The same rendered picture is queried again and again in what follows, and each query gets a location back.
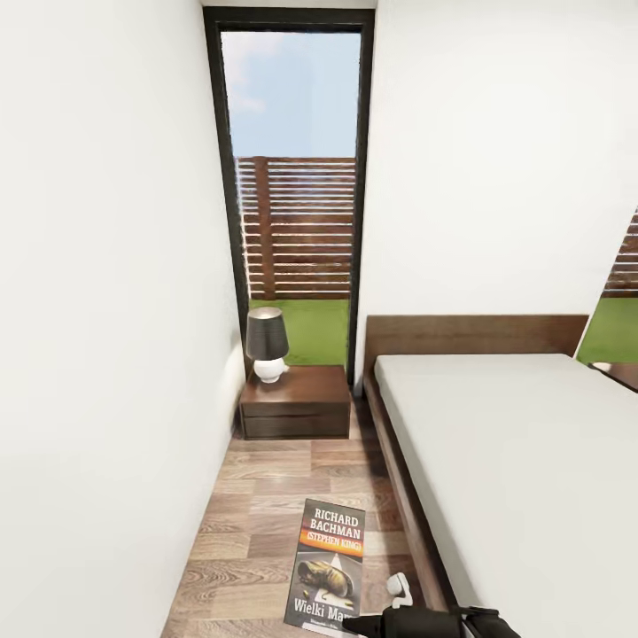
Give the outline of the hardback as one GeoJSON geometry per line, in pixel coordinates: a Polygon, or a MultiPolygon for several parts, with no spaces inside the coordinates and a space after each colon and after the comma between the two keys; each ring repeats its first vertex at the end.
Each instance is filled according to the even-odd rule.
{"type": "Polygon", "coordinates": [[[306,499],[284,623],[361,638],[342,626],[359,618],[366,510],[306,499]]]}

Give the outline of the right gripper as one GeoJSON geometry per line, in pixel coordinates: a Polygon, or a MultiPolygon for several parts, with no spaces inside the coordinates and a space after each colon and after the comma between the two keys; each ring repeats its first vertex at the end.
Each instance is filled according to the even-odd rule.
{"type": "Polygon", "coordinates": [[[346,618],[342,626],[361,638],[436,638],[432,612],[427,606],[391,605],[382,616],[346,618]]]}

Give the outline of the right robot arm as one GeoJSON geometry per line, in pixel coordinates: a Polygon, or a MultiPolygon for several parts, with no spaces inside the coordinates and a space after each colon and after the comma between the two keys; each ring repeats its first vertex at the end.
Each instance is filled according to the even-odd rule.
{"type": "Polygon", "coordinates": [[[404,573],[391,577],[387,586],[394,598],[382,616],[346,618],[342,626],[361,638],[522,638],[500,618],[494,608],[452,606],[450,612],[413,606],[404,573]],[[466,619],[457,622],[458,614],[466,619]]]}

